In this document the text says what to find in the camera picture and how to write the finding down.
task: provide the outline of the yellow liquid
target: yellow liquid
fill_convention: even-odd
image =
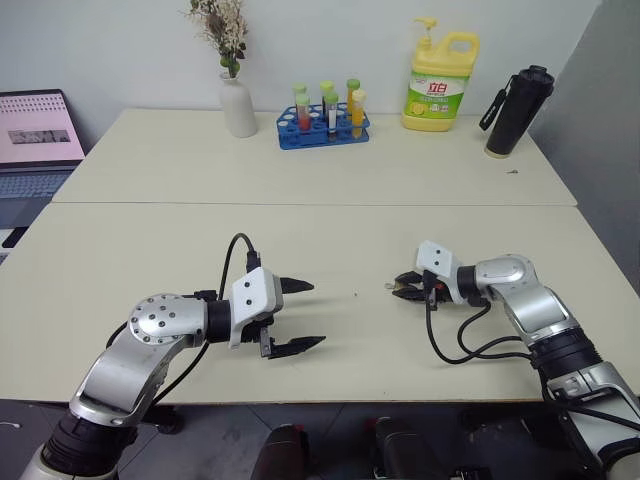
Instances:
[[[351,123],[354,127],[359,127],[364,122],[364,108],[359,106],[357,103],[353,104],[351,107]],[[353,138],[360,138],[362,136],[361,128],[353,129]]]
[[[349,113],[353,113],[353,95],[351,95],[353,93],[352,89],[347,89],[347,112]]]

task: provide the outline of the black cable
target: black cable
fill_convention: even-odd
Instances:
[[[239,239],[243,239],[244,242],[247,244],[247,249],[249,251],[249,253],[247,254],[247,257],[248,257],[247,262],[249,261],[250,254],[256,254],[256,251],[253,248],[253,244],[251,243],[251,240],[249,240],[249,237],[247,235],[245,235],[244,233],[236,233],[233,236],[233,238],[231,239],[231,242],[229,243],[229,247],[227,248],[227,255],[225,256],[225,259],[224,259],[224,267],[222,268],[222,278],[220,279],[220,289],[218,291],[218,301],[221,301],[224,295],[224,287],[227,283],[227,273],[229,271],[229,264],[231,263],[231,254],[233,253],[233,247],[235,247],[235,244]],[[182,380],[184,380],[185,377],[191,373],[191,371],[194,368],[196,368],[196,365],[198,365],[198,362],[202,359],[202,357],[204,357],[204,354],[207,353],[208,348],[209,348],[209,343],[205,342],[204,345],[202,345],[202,348],[200,349],[200,351],[198,352],[198,355],[196,355],[196,357],[191,361],[189,366],[185,368],[184,371],[180,374],[180,376],[178,376],[178,378],[176,378],[173,382],[171,382],[171,384],[167,388],[165,388],[161,393],[156,395],[156,397],[151,402],[151,405],[149,406],[149,408],[156,405],[160,400],[162,400],[169,393],[171,393],[171,391],[174,388],[176,388],[180,384],[180,382],[182,382]]]
[[[122,330],[124,330],[125,328],[127,328],[127,323],[128,323],[128,322],[124,322],[122,325],[120,325],[118,328],[116,328],[116,331],[115,331],[115,332],[113,332],[113,333],[111,334],[111,336],[109,337],[109,340],[107,340],[107,347],[106,347],[106,348],[109,348],[109,347],[113,344],[113,341],[116,339],[116,337],[118,336],[118,334],[119,334]]]
[[[433,350],[436,352],[436,355],[438,355],[438,357],[440,357],[440,359],[442,361],[444,361],[446,363],[449,363],[451,365],[459,365],[461,363],[466,363],[469,360],[472,360],[474,358],[479,358],[480,354],[482,352],[490,349],[491,347],[494,347],[494,346],[500,344],[503,341],[500,338],[496,338],[495,340],[492,340],[492,341],[484,344],[480,348],[472,351],[471,353],[469,353],[468,355],[466,355],[466,356],[464,356],[462,358],[449,358],[444,353],[442,353],[442,351],[438,347],[438,344],[436,343],[436,339],[435,339],[435,337],[433,335],[433,327],[431,325],[431,308],[429,307],[428,300],[426,302],[426,324],[427,324],[427,335],[429,336],[429,341],[431,342],[431,346],[433,347]]]
[[[560,403],[557,400],[554,400],[551,397],[551,395],[549,395],[549,390],[547,389],[547,380],[544,378],[544,375],[539,370],[538,370],[538,375],[540,376],[540,387],[542,388],[542,399],[544,400],[544,403],[549,407],[551,407],[552,409],[558,411],[559,413],[564,413],[564,412],[579,413],[582,415],[587,415],[589,417],[599,418],[601,420],[606,420],[608,422],[617,423],[618,425],[622,425],[623,427],[627,427],[632,430],[640,431],[640,423],[632,422],[631,420],[627,420],[626,418],[616,417],[615,415],[599,412],[597,410],[592,410],[590,408],[578,407],[576,405],[568,405],[568,404]]]
[[[462,335],[464,334],[465,329],[471,325],[473,322],[475,322],[477,319],[479,319],[480,317],[486,315],[489,310],[491,310],[491,302],[489,302],[486,299],[483,299],[483,303],[484,303],[484,307],[482,308],[482,310],[478,313],[476,313],[475,315],[469,317],[468,319],[466,319],[462,325],[460,325],[460,328],[458,328],[458,335],[457,335],[457,339],[458,339],[458,345],[460,346],[460,348],[462,350],[465,351],[465,353],[473,353],[474,351],[471,350],[470,348],[468,348],[463,339],[462,339]],[[503,343],[503,342],[521,342],[522,339],[518,336],[515,335],[509,335],[509,336],[505,336],[505,337],[500,337],[496,339],[497,343]],[[481,358],[483,360],[497,360],[497,359],[501,359],[501,358],[525,358],[527,360],[531,360],[531,355],[527,354],[527,353],[521,353],[521,352],[505,352],[505,353],[493,353],[493,354],[481,354],[478,355],[477,358]]]
[[[231,254],[233,253],[233,247],[235,247],[236,242],[239,239],[243,239],[244,243],[247,244],[247,249],[249,253],[255,253],[255,249],[253,248],[253,244],[249,237],[247,237],[244,233],[236,233],[231,242],[229,243],[229,247],[227,248],[227,255],[224,258],[224,267],[222,269],[222,278],[220,279],[220,288],[218,289],[218,300],[222,300],[222,296],[224,295],[224,287],[227,283],[227,272],[229,271],[229,263],[231,263]]]
[[[162,400],[164,397],[169,395],[171,391],[174,388],[176,388],[180,384],[180,382],[184,380],[185,377],[191,373],[191,371],[194,368],[196,368],[196,365],[198,365],[198,362],[202,359],[202,357],[204,357],[204,354],[207,353],[208,348],[209,348],[209,343],[205,342],[205,344],[202,346],[202,348],[198,352],[198,355],[196,355],[196,357],[191,361],[189,366],[185,368],[184,371],[178,376],[178,378],[176,378],[173,382],[171,382],[171,384],[167,388],[165,388],[162,392],[156,395],[156,397],[153,399],[153,401],[149,405],[149,408],[157,405],[160,400]]]
[[[476,350],[469,350],[469,353],[461,358],[449,358],[447,357],[444,353],[442,353],[442,351],[440,350],[440,348],[438,347],[438,344],[436,342],[435,336],[433,335],[433,326],[431,324],[431,307],[429,305],[429,289],[425,288],[425,320],[426,320],[426,325],[427,325],[427,335],[429,336],[429,342],[431,343],[431,346],[433,347],[434,352],[436,352],[436,355],[438,355],[438,357],[440,357],[440,359],[446,363],[449,363],[451,365],[459,365],[461,363],[466,363],[469,360],[472,360],[474,358],[482,358],[481,354],[482,352],[490,349],[491,347],[494,347],[502,342],[505,342],[505,338],[507,337],[501,337],[501,338],[496,338],[495,340],[492,340],[488,343],[485,343],[484,345],[482,345],[480,348],[477,348]],[[486,311],[481,311],[480,314],[478,315],[474,315],[473,317],[471,317],[470,319],[466,320],[466,326],[468,326],[471,322],[477,320],[478,318],[480,318],[482,315],[484,315],[485,313],[487,313],[489,310],[487,309],[487,307],[484,307],[484,310]],[[460,329],[458,330],[458,335],[459,337],[461,337],[461,333],[460,333]],[[526,353],[520,353],[520,352],[508,352],[508,353],[498,353],[498,354],[494,354],[496,355],[495,358],[512,358],[512,357],[521,357],[521,358],[526,358],[529,359],[529,355],[527,355]]]

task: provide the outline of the dish soap bottle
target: dish soap bottle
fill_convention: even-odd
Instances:
[[[420,39],[413,55],[402,123],[412,130],[444,132],[455,122],[480,41],[475,33],[450,32],[432,47],[430,30],[437,20],[424,17],[415,21],[424,24],[427,35]],[[466,43],[469,49],[453,50],[454,43]]]

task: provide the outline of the laptop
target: laptop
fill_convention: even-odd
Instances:
[[[82,160],[62,90],[0,92],[0,229],[29,226]]]

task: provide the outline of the test tube rack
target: test tube rack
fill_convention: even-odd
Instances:
[[[363,143],[369,141],[367,127],[369,118],[364,115],[362,126],[354,127],[351,123],[351,115],[347,112],[346,103],[338,103],[336,120],[336,138],[329,140],[329,129],[326,121],[322,118],[322,105],[310,105],[311,128],[300,130],[298,128],[298,118],[296,107],[288,107],[276,120],[278,139],[280,148],[283,150],[293,150],[296,148],[326,147],[330,145],[344,145],[347,143]],[[353,138],[353,129],[361,128],[362,135]]]

